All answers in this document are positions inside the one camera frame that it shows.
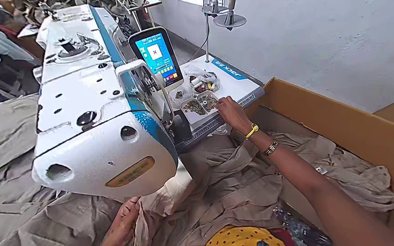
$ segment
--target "industrial sewing machine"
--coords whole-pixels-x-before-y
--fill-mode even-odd
[[[102,8],[65,8],[44,21],[36,182],[123,200],[153,193],[175,175],[166,90],[183,78],[168,35],[163,28],[138,33],[129,39],[134,52],[124,40]]]

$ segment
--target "beige fabric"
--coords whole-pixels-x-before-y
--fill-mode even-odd
[[[165,190],[142,197],[134,245],[204,245],[228,224],[279,227],[272,214],[282,177],[257,152],[246,141],[236,149],[181,155],[196,189],[176,211],[163,205],[170,204]]]
[[[36,100],[37,95],[31,95],[0,104],[0,245],[97,246],[121,204],[98,196],[64,195],[33,182]],[[394,208],[385,167],[373,167],[323,137],[275,137],[314,167],[325,169],[331,181],[365,208]],[[249,141],[233,148],[226,136],[214,136],[181,155],[183,175],[141,198],[132,244],[204,245],[227,224],[278,227],[272,213],[281,176],[256,158],[257,152]]]
[[[386,212],[394,209],[391,177],[385,166],[374,166],[322,136],[271,134],[313,167],[321,168],[324,175],[366,210]]]
[[[38,94],[0,103],[0,168],[36,145]]]

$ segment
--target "bangle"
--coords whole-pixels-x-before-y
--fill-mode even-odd
[[[258,130],[259,130],[259,127],[255,123],[252,123],[252,130],[246,136],[246,140],[249,139],[249,137],[252,136],[252,134],[254,134]]]
[[[277,140],[274,139],[273,143],[271,143],[270,146],[262,154],[268,156],[271,153],[273,153],[273,151],[275,151],[276,147],[277,147]]]

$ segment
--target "jack logo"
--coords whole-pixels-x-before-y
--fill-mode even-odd
[[[230,76],[234,77],[237,80],[247,79],[244,75],[238,73],[237,71],[233,70],[232,68],[228,67],[226,64],[223,64],[221,61],[217,59],[213,59],[212,64],[221,68],[223,71],[227,72]]]

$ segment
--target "orange label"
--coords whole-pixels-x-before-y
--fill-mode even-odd
[[[143,175],[155,164],[155,160],[151,156],[147,156],[144,159],[138,161],[122,173],[115,176],[109,182],[106,183],[107,187],[121,187],[132,182],[139,176]]]

